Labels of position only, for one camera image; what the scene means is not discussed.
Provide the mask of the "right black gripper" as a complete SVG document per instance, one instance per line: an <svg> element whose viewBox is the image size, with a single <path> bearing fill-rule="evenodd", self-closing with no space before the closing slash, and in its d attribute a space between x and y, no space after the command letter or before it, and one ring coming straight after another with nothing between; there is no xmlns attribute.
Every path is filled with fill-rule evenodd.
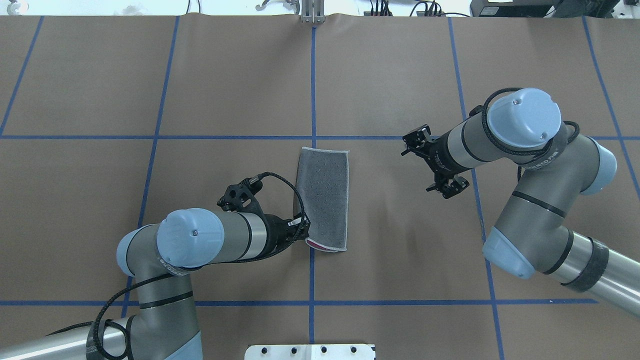
<svg viewBox="0 0 640 360"><path fill-rule="evenodd" d="M402 136L405 149L402 157L409 153L417 157L428 157L426 162L434 173L434 182L426 192L438 192L442 198L450 199L461 194L470 186L470 182L457 174L464 173L466 167L457 163L448 148L447 137L432 139L429 125L421 125Z"/></svg>

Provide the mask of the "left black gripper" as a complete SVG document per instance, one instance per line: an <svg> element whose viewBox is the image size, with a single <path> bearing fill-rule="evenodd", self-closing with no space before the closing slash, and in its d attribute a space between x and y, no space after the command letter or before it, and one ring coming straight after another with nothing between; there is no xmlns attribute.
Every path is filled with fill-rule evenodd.
<svg viewBox="0 0 640 360"><path fill-rule="evenodd" d="M282 219L266 214L267 250L279 253L299 240L309 237L311 221L305 213L299 213L293 219Z"/></svg>

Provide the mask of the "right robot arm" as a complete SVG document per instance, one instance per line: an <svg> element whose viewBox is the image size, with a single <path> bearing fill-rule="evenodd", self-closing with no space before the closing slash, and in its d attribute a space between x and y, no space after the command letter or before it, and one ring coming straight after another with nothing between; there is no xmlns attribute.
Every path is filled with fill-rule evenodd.
<svg viewBox="0 0 640 360"><path fill-rule="evenodd" d="M562 119L538 88L494 91L448 132L424 124L402 137L405 150L433 173L427 188L449 199L470 185L463 173L500 159L518 167L517 183L482 248L503 271L528 280L535 272L576 293L639 316L639 263L564 226L579 196L599 193L617 174L617 158L578 123Z"/></svg>

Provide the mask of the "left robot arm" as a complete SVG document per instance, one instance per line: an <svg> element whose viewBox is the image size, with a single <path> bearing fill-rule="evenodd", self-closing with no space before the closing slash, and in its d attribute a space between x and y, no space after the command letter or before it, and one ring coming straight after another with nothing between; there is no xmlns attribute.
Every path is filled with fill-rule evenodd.
<svg viewBox="0 0 640 360"><path fill-rule="evenodd" d="M117 292L93 321L3 348L3 360L201 360L202 333L191 274L206 265L277 255L306 239L299 214L174 210L128 233L116 259L134 284Z"/></svg>

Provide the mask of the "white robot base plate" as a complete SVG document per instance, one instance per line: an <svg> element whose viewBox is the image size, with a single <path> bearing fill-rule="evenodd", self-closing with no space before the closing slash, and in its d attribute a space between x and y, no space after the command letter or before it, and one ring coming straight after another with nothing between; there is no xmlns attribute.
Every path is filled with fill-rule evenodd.
<svg viewBox="0 0 640 360"><path fill-rule="evenodd" d="M245 360L376 360L374 344L263 344L251 345Z"/></svg>

